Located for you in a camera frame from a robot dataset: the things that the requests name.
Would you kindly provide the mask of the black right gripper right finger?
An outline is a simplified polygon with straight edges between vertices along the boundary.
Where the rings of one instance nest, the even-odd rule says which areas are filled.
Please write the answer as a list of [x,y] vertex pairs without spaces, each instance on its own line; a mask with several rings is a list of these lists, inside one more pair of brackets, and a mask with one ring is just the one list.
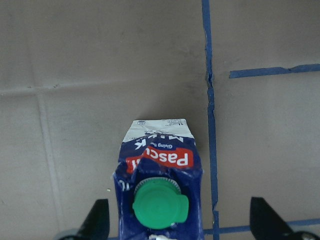
[[318,240],[308,231],[293,231],[263,197],[250,200],[250,231],[256,240]]

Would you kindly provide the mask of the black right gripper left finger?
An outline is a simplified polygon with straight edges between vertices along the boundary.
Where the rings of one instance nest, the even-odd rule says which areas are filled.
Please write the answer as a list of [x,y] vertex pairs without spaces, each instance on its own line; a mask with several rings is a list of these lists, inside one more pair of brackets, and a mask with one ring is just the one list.
[[75,240],[107,240],[110,233],[108,199],[95,201],[86,219],[77,231]]

